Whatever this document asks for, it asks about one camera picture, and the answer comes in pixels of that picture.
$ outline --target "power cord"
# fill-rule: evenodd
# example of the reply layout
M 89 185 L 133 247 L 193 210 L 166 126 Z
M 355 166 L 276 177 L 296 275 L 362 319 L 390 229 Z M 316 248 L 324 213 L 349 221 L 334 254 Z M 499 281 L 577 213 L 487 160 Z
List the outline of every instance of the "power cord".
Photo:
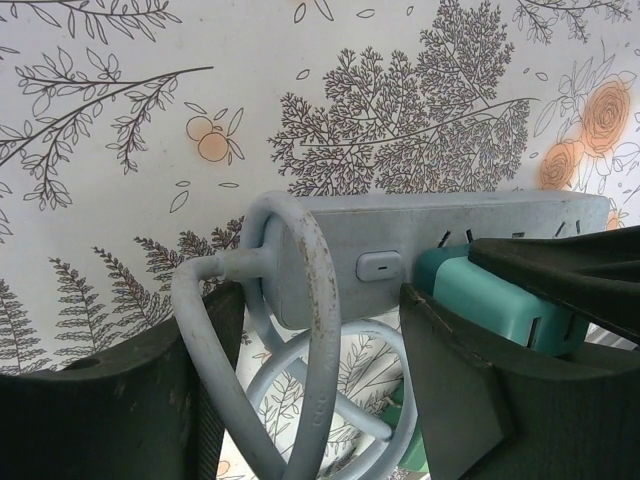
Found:
M 285 342 L 276 332 L 260 285 L 273 268 L 273 252 L 263 246 L 264 228 L 272 215 L 289 228 L 302 254 L 312 305 L 311 328 Z M 247 394 L 235 376 L 208 319 L 200 281 L 212 277 L 240 281 L 247 310 L 272 357 L 261 367 Z M 240 248 L 183 262 L 175 271 L 171 299 L 180 332 L 198 374 L 229 434 L 260 479 L 316 478 L 327 444 L 334 408 L 376 440 L 350 465 L 331 478 L 386 479 L 404 454 L 417 421 L 409 368 L 401 335 L 374 320 L 342 324 L 337 279 L 328 246 L 315 218 L 294 197 L 270 192 L 256 199 L 245 217 Z M 398 428 L 388 425 L 338 395 L 340 336 L 365 334 L 386 341 L 398 354 L 405 385 L 405 403 Z M 309 350 L 308 366 L 299 359 Z M 269 385 L 287 370 L 304 383 L 300 423 L 287 464 L 256 411 Z

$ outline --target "teal plug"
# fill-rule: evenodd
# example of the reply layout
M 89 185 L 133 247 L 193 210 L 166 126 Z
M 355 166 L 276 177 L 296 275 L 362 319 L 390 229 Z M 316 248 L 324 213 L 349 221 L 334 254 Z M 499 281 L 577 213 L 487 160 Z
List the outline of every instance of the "teal plug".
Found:
M 402 402 L 404 401 L 404 382 L 400 382 L 398 388 L 391 395 L 391 403 L 380 415 L 380 419 L 392 428 L 398 426 L 400 420 L 400 412 L 402 411 Z M 429 473 L 429 465 L 427 464 L 427 456 L 424 449 L 424 441 L 420 427 L 416 426 L 411 437 L 411 442 L 404 453 L 402 460 L 398 464 L 400 468 L 409 470 L 410 472 Z
M 423 253 L 414 284 L 461 317 L 533 350 L 559 356 L 584 342 L 589 324 L 471 263 L 469 246 Z

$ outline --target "black plastic object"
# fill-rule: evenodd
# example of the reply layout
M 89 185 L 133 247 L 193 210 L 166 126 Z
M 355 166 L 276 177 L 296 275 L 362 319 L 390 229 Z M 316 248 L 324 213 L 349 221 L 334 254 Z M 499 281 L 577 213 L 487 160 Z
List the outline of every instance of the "black plastic object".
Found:
M 640 343 L 640 227 L 556 240 L 483 238 L 469 259 Z
M 403 285 L 400 321 L 433 480 L 640 478 L 640 355 L 547 356 Z
M 205 297 L 237 362 L 244 297 Z M 192 480 L 216 477 L 224 425 L 175 319 L 59 372 L 0 377 L 2 480 Z

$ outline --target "electrical outlet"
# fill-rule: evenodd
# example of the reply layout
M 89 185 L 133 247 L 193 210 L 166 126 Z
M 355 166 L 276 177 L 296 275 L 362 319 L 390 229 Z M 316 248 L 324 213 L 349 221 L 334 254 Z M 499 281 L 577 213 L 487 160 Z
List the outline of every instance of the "electrical outlet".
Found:
M 604 230 L 604 197 L 562 191 L 356 195 L 300 199 L 326 238 L 338 279 L 343 320 L 380 315 L 398 305 L 425 250 L 481 237 L 564 238 Z M 282 326 L 308 328 L 309 294 L 300 253 L 284 223 L 272 217 L 264 244 L 274 267 L 262 279 Z

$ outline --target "floral wallpaper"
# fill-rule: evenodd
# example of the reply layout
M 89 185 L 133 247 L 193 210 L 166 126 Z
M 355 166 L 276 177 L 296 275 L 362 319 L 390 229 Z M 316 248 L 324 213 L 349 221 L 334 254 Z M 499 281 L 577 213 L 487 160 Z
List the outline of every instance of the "floral wallpaper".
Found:
M 237 247 L 267 190 L 565 189 L 638 224 L 638 22 L 625 0 L 0 0 L 0 372 L 170 318 L 173 270 Z M 268 353 L 249 321 L 242 343 L 247 385 Z M 399 381 L 365 336 L 340 368 L 370 412 Z M 302 396 L 283 374 L 260 407 L 285 457 Z M 336 416 L 324 473 L 368 441 Z M 228 439 L 218 478 L 253 478 Z

